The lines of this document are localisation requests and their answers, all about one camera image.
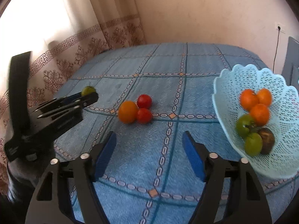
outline blue tablecloth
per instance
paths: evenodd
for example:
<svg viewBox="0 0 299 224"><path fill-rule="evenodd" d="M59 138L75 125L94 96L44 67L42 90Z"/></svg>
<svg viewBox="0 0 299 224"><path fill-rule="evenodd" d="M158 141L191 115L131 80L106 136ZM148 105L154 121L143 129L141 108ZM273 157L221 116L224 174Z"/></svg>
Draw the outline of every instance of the blue tablecloth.
<svg viewBox="0 0 299 224"><path fill-rule="evenodd" d="M55 97L94 86L97 103L83 111L83 121L55 143L61 161L74 159L100 143L109 131L117 134L105 175L94 184L112 224L187 223L204 184L195 177L182 147L188 130L197 142L223 158L239 160L217 120L211 94L213 80L235 64L266 65L243 48L196 43L165 43L110 50L86 62ZM153 121L148 125L119 122L116 111L124 100L140 94L152 97ZM259 176L275 221L298 189L295 179ZM216 217L220 220L228 196L225 180ZM70 181L75 216L84 221Z"/></svg>

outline wall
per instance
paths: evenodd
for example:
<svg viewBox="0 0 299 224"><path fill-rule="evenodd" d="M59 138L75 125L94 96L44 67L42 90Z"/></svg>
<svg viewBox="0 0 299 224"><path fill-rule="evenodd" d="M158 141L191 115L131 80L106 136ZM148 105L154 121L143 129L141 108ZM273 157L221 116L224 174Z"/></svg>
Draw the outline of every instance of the wall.
<svg viewBox="0 0 299 224"><path fill-rule="evenodd" d="M280 34L275 73L281 73L288 37L299 39L299 22L285 0L135 0L147 43L206 42L244 47L269 68Z"/></svg>

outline wall socket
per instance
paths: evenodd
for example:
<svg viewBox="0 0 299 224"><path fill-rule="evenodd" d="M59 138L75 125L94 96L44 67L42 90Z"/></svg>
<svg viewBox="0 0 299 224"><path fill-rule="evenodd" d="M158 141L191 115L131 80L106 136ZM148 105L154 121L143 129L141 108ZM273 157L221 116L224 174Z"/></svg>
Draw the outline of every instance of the wall socket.
<svg viewBox="0 0 299 224"><path fill-rule="evenodd" d="M275 22L275 29L276 30L278 30L278 26L280 27L280 31L285 34L286 33L286 27L282 23Z"/></svg>

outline curtain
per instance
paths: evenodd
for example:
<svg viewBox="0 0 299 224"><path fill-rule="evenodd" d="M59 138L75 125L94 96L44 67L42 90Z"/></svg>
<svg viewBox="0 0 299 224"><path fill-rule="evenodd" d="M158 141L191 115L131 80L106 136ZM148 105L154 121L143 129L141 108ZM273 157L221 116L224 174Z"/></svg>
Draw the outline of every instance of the curtain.
<svg viewBox="0 0 299 224"><path fill-rule="evenodd" d="M3 146L9 121L10 58L32 51L28 107L53 97L88 59L144 44L134 0L11 0L0 17L0 191L7 190Z"/></svg>

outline blue basket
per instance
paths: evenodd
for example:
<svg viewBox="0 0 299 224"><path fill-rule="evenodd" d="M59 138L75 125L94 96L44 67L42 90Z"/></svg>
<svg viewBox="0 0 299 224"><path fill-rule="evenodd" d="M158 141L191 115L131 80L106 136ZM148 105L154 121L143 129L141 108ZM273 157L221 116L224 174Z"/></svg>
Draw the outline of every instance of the blue basket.
<svg viewBox="0 0 299 224"><path fill-rule="evenodd" d="M250 88L255 92L267 88L272 93L269 107L271 118L265 126L275 136L269 155L250 157L244 141L235 131L237 119L247 113L239 103L240 93ZM214 80L213 105L219 122L232 147L246 157L254 170L264 176L279 179L293 177L299 170L299 97L293 86L287 86L281 75L268 68L258 70L254 65L235 65L232 71L222 70Z"/></svg>

